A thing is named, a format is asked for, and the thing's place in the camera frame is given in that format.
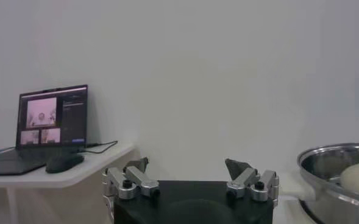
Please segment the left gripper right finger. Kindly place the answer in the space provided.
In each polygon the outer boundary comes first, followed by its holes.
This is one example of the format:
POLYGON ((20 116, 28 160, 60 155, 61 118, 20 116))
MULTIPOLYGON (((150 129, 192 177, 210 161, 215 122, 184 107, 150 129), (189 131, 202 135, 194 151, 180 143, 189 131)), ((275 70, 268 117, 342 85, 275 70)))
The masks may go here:
POLYGON ((243 198, 248 193, 253 201, 265 202, 270 199, 273 203, 278 202, 279 176, 275 171, 266 170, 260 174, 248 163, 228 158, 224 162, 232 179, 226 187, 230 201, 243 198))

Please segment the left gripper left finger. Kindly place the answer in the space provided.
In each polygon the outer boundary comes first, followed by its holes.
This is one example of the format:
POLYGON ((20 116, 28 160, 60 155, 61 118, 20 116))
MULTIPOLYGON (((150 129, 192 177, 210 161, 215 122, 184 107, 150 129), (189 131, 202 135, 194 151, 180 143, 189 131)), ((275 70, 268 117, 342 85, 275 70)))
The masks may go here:
POLYGON ((122 169, 109 167, 102 173, 103 196, 118 197, 121 200, 132 200, 142 195, 154 198, 160 193, 160 184, 149 178, 146 168, 147 157, 129 161, 122 169))

